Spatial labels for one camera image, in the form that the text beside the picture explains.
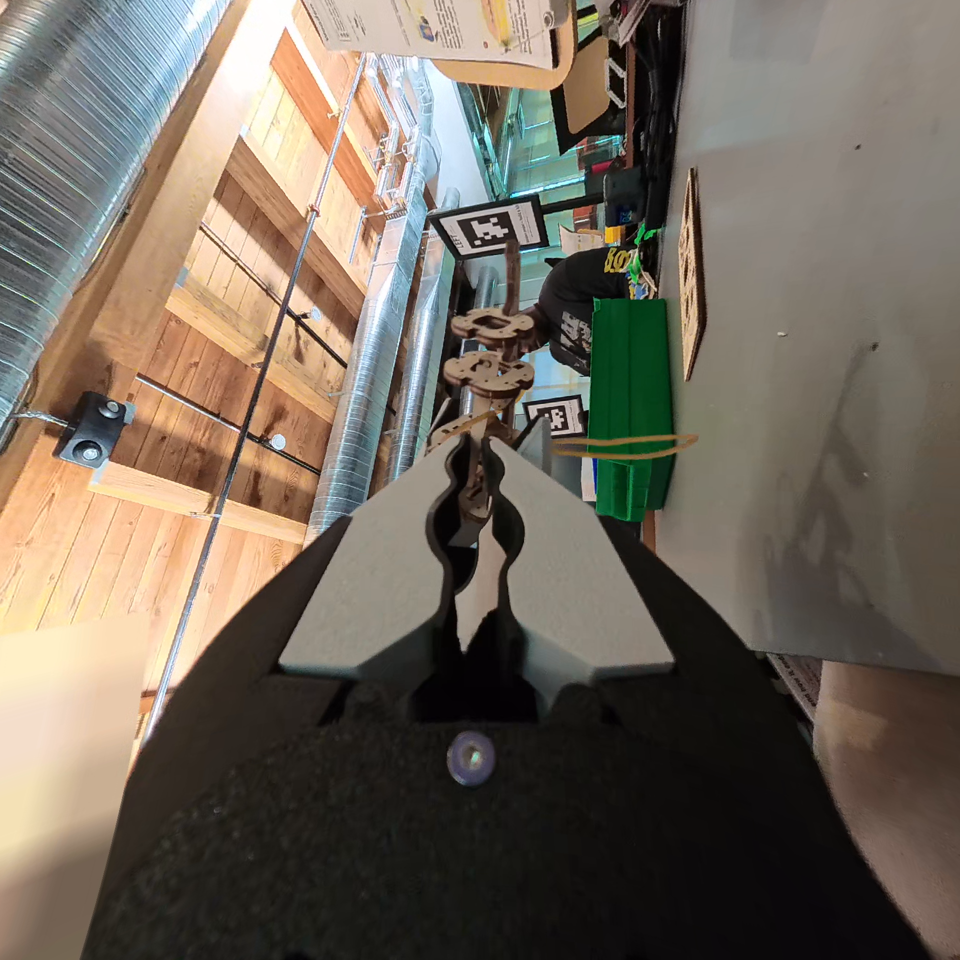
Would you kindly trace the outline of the tan rubber band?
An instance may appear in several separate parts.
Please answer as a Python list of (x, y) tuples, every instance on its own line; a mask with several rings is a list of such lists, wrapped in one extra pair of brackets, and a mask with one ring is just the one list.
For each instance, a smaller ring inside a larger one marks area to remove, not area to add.
[[(450, 423), (438, 426), (429, 434), (423, 454), (429, 454), (453, 437), (470, 435), (479, 427), (480, 438), (500, 439), (511, 449), (518, 450), (521, 432), (506, 425), (497, 411), (483, 414), (461, 415)], [(697, 434), (649, 435), (624, 438), (556, 438), (551, 439), (551, 450), (560, 456), (580, 459), (627, 462), (663, 459), (688, 450), (700, 440)]]

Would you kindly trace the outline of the wooden model assembly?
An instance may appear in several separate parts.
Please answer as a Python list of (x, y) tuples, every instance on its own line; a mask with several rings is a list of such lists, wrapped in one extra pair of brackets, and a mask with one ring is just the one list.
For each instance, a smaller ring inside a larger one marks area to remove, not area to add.
[(505, 246), (506, 301), (501, 307), (475, 307), (450, 320), (451, 332), (463, 341), (475, 341), (480, 349), (469, 350), (444, 362), (444, 382), (472, 398), (471, 411), (430, 428), (424, 453), (438, 450), (451, 438), (464, 438), (467, 459), (459, 480), (457, 528), (450, 546), (471, 547), (478, 540), (491, 513), (483, 461), (483, 443), (498, 439), (514, 448), (522, 432), (514, 426), (517, 400), (534, 381), (534, 368), (522, 360), (531, 346), (534, 319), (519, 311), (521, 252), (517, 241)]

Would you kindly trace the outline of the green plastic bin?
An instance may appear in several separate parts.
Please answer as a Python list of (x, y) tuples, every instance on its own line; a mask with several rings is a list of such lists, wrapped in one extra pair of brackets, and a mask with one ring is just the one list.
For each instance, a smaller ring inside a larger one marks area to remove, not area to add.
[[(597, 300), (592, 332), (588, 438), (674, 434), (666, 303)], [(675, 459), (594, 459), (597, 514), (641, 523), (661, 510)]]

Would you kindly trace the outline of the small green plastic pieces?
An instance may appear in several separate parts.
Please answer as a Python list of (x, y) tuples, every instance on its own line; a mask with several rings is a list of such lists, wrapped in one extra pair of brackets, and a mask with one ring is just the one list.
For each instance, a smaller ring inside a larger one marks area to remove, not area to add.
[(659, 286), (654, 278), (654, 267), (649, 267), (644, 257), (658, 253), (662, 231), (661, 226), (651, 227), (645, 221), (638, 226), (627, 267), (629, 299), (632, 301), (650, 301), (658, 296)]

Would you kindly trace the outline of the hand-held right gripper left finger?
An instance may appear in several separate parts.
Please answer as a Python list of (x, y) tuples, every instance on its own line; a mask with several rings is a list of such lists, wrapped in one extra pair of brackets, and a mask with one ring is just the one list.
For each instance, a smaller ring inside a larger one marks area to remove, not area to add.
[(467, 438), (444, 441), (347, 518), (279, 656), (296, 679), (378, 685), (420, 719), (467, 710), (450, 540)]

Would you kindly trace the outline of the laser-cut wooden parts sheet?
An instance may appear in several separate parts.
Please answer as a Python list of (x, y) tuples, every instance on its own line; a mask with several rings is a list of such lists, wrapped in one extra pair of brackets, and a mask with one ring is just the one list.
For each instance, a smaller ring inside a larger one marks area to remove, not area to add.
[(678, 231), (678, 308), (682, 376), (689, 382), (707, 324), (699, 174), (687, 172)]

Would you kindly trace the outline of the black ceiling bracket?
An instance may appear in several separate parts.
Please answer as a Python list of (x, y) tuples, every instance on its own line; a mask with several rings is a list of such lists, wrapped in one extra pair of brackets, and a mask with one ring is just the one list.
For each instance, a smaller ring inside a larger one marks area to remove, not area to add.
[(115, 400), (94, 390), (84, 391), (54, 446), (53, 456), (67, 464), (96, 472), (108, 463), (126, 428), (133, 423), (136, 404)]

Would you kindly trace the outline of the black white marker board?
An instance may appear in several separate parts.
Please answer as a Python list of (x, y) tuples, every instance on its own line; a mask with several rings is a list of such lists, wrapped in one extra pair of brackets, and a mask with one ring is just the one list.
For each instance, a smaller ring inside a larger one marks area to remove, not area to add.
[(581, 393), (524, 400), (521, 409), (528, 424), (545, 418), (553, 439), (578, 439), (588, 436), (589, 411)]
[(533, 193), (456, 209), (437, 209), (426, 223), (457, 262), (551, 246), (539, 194)]

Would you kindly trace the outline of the rounded plywood tabletop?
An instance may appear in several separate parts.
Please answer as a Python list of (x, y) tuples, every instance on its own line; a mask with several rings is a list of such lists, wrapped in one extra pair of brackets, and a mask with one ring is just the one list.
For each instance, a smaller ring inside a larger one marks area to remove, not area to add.
[(503, 61), (433, 59), (434, 66), (456, 83), (519, 90), (555, 90), (568, 78), (578, 49), (577, 3), (550, 2), (555, 26), (549, 31), (555, 64), (542, 68)]

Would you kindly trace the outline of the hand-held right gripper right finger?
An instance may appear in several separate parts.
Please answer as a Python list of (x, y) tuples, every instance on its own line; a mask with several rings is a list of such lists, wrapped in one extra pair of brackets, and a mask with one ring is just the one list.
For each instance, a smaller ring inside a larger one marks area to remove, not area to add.
[(595, 512), (498, 438), (484, 442), (483, 464), (504, 553), (501, 657), (539, 715), (571, 686), (670, 672), (674, 655)]

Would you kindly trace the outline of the dark ceiling rod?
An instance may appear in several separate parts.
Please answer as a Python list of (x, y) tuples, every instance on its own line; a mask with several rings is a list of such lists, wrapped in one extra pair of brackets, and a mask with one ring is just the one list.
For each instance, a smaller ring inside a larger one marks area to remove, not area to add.
[(156, 730), (156, 727), (159, 725), (159, 722), (161, 720), (161, 717), (164, 711), (166, 697), (170, 688), (171, 680), (174, 674), (174, 669), (177, 665), (179, 654), (181, 652), (183, 640), (186, 635), (186, 629), (193, 612), (194, 604), (196, 602), (196, 599), (198, 597), (198, 594), (202, 586), (206, 568), (210, 560), (210, 554), (212, 552), (212, 548), (217, 538), (219, 527), (222, 522), (224, 510), (226, 509), (226, 506), (230, 499), (230, 492), (234, 486), (235, 475), (237, 474), (237, 471), (239, 469), (239, 464), (242, 458), (244, 447), (246, 445), (247, 440), (250, 438), (251, 425), (253, 423), (254, 416), (257, 411), (260, 395), (262, 393), (264, 384), (266, 382), (267, 375), (270, 371), (270, 366), (272, 365), (273, 357), (282, 333), (284, 320), (289, 313), (290, 304), (291, 304), (294, 290), (296, 288), (297, 280), (299, 278), (300, 272), (305, 263), (309, 240), (314, 233), (314, 228), (317, 225), (317, 221), (320, 216), (321, 204), (330, 183), (330, 177), (334, 170), (335, 161), (337, 159), (340, 145), (348, 125), (349, 116), (354, 103), (354, 99), (359, 89), (361, 79), (364, 75), (367, 59), (368, 59), (368, 55), (366, 53), (362, 53), (359, 55), (358, 64), (356, 66), (356, 70), (354, 72), (353, 79), (351, 81), (351, 86), (346, 94), (346, 97), (342, 105), (341, 113), (338, 120), (338, 125), (334, 133), (333, 143), (328, 152), (328, 159), (325, 163), (325, 166), (323, 168), (323, 171), (320, 177), (317, 193), (313, 198), (310, 206), (308, 207), (308, 214), (306, 217), (304, 232), (301, 237), (298, 249), (296, 251), (296, 256), (294, 258), (294, 267), (293, 267), (293, 270), (291, 271), (289, 280), (287, 282), (287, 286), (285, 288), (280, 305), (278, 307), (278, 312), (277, 312), (275, 322), (270, 331), (270, 336), (267, 342), (264, 358), (258, 369), (257, 378), (254, 382), (254, 386), (251, 391), (249, 401), (247, 403), (246, 413), (239, 431), (239, 437), (236, 441), (234, 450), (231, 454), (231, 457), (227, 466), (226, 474), (224, 476), (222, 485), (215, 499), (214, 506), (209, 511), (210, 522), (208, 525), (208, 529), (198, 554), (197, 565), (195, 567), (192, 579), (189, 583), (189, 588), (186, 593), (184, 605), (182, 607), (179, 618), (176, 622), (176, 627), (175, 627), (173, 638), (172, 638), (171, 648), (164, 661), (161, 678), (157, 686), (157, 689), (155, 691), (153, 701), (151, 703), (150, 711), (149, 711), (145, 726), (143, 728), (143, 736), (141, 738), (140, 746), (138, 748), (138, 753), (142, 753), (144, 747), (152, 738)]

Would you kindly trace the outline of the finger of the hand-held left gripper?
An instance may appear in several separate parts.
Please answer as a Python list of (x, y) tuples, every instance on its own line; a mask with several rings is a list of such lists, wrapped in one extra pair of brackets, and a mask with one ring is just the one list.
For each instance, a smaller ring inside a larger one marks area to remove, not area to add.
[(546, 476), (552, 476), (553, 440), (547, 414), (538, 414), (523, 428), (517, 438), (517, 454)]

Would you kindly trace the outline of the printed instruction sheet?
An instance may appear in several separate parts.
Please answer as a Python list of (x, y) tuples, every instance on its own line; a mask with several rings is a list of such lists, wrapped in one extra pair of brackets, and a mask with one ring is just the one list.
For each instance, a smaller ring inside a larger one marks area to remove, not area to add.
[(304, 1), (332, 51), (454, 62), (553, 65), (546, 1)]

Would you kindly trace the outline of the silver ventilation duct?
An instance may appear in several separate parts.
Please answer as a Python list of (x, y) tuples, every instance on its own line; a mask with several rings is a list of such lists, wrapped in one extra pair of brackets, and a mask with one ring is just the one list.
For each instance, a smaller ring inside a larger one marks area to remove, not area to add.
[(6, 2), (1, 24), (1, 419), (207, 52), (224, 1)]
[(401, 213), (385, 223), (373, 259), (304, 545), (367, 498), (397, 362), (414, 271), (426, 225), (425, 188), (439, 166), (434, 96), (423, 61), (406, 57), (401, 74), (416, 106), (401, 178)]
[(410, 338), (391, 436), (387, 483), (414, 463), (426, 443), (449, 322), (455, 256), (434, 223), (429, 225)]

